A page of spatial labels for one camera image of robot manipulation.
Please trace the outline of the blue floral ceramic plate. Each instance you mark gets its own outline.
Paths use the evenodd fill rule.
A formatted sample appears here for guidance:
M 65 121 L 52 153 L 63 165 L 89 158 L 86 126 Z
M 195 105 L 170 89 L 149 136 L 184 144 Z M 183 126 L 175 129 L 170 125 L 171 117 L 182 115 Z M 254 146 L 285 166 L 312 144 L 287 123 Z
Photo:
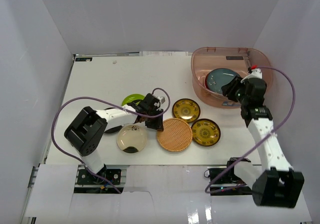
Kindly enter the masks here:
M 209 90 L 216 94 L 222 94 L 222 86 L 230 83 L 234 77 L 239 76 L 238 73 L 228 68 L 217 68 L 209 73 L 214 81 L 214 87 Z

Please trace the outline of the red and teal plate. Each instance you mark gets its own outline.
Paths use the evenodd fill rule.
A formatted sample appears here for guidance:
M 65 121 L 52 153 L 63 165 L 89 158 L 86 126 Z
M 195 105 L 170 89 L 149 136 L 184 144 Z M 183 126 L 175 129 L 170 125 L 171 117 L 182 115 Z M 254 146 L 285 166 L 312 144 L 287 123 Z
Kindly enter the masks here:
M 205 86 L 207 89 L 209 89 L 209 90 L 212 90 L 212 88 L 215 86 L 214 80 L 213 80 L 212 75 L 211 75 L 210 73 L 208 73 L 208 74 L 205 76 L 204 86 Z

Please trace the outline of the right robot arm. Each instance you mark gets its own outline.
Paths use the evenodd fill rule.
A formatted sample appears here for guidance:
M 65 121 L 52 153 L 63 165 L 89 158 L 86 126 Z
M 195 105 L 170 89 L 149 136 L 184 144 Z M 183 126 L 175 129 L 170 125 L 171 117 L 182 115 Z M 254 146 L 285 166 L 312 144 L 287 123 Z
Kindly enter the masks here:
M 239 76 L 221 88 L 225 97 L 240 103 L 241 117 L 258 145 L 261 161 L 258 171 L 246 158 L 238 158 L 225 176 L 233 184 L 242 180 L 257 206 L 293 209 L 305 179 L 300 171 L 294 171 L 280 147 L 272 114 L 264 105 L 266 89 L 266 82 L 259 77 Z

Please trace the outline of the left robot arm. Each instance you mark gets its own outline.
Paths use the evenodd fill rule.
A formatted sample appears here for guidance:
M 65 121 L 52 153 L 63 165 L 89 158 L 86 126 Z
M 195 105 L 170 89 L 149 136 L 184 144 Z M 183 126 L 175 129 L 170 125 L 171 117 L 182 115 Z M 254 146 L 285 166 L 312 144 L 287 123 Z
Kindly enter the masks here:
M 149 129 L 163 131 L 162 104 L 164 96 L 148 93 L 144 99 L 129 102 L 120 108 L 109 107 L 94 110 L 84 107 L 64 132 L 64 137 L 77 150 L 81 160 L 89 168 L 88 177 L 99 184 L 105 180 L 105 165 L 97 151 L 105 133 L 112 133 L 125 125 L 145 123 Z

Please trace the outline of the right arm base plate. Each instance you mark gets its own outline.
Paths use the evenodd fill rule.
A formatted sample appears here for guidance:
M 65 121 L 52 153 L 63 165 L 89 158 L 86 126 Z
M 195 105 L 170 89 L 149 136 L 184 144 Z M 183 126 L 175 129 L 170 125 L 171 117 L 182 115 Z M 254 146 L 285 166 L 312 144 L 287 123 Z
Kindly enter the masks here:
M 213 180 L 218 174 L 220 174 L 226 167 L 218 166 L 208 168 L 203 176 L 210 181 Z M 233 174 L 225 174 L 218 179 L 213 185 L 210 186 L 210 191 L 220 190 L 217 193 L 211 193 L 211 196 L 251 196 L 252 190 L 246 186 L 240 186 L 244 182 Z M 239 188 L 233 188 L 232 190 L 226 190 L 228 187 L 240 186 Z

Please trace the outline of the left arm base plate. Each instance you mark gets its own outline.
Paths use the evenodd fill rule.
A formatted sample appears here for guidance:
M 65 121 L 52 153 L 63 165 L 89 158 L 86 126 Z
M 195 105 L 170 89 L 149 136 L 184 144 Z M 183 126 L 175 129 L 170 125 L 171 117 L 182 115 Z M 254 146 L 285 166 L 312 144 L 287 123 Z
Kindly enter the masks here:
M 98 174 L 109 180 L 122 193 L 124 187 L 122 183 L 122 170 L 118 168 L 103 169 Z M 77 172 L 74 185 L 75 194 L 119 194 L 107 181 L 90 174 L 85 168 Z

